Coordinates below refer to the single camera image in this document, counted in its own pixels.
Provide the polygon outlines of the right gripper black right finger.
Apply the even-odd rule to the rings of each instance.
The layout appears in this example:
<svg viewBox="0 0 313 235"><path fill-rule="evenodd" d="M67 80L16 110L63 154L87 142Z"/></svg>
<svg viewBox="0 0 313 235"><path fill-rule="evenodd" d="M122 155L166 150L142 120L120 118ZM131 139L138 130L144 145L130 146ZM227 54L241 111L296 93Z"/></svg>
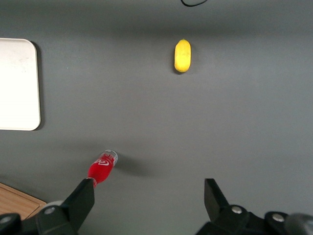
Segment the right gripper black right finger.
<svg viewBox="0 0 313 235"><path fill-rule="evenodd" d="M249 212L229 204L214 179L204 181L204 205L210 221L202 226L198 235L243 235L246 232Z"/></svg>

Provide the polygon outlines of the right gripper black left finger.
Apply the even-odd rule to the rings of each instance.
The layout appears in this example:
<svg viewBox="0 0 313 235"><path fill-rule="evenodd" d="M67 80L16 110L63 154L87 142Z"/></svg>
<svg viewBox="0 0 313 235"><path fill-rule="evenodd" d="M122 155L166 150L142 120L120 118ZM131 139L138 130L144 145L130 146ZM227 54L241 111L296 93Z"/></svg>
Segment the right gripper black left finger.
<svg viewBox="0 0 313 235"><path fill-rule="evenodd" d="M77 235L93 205L93 180L84 179L62 204L47 206L38 213L38 234Z"/></svg>

